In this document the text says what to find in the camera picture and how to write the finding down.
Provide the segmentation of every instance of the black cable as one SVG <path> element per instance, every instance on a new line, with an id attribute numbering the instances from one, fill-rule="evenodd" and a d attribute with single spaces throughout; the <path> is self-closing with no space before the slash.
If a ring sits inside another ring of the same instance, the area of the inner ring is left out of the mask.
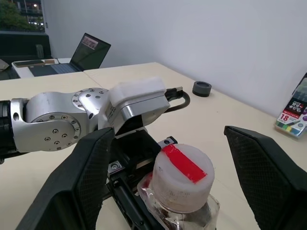
<path id="1" fill-rule="evenodd" d="M 184 100 L 185 100 L 184 103 L 170 107 L 164 113 L 169 113 L 169 112 L 176 111 L 176 110 L 183 109 L 183 108 L 187 107 L 191 102 L 190 96 L 186 92 L 182 91 L 182 98 L 184 98 Z"/>

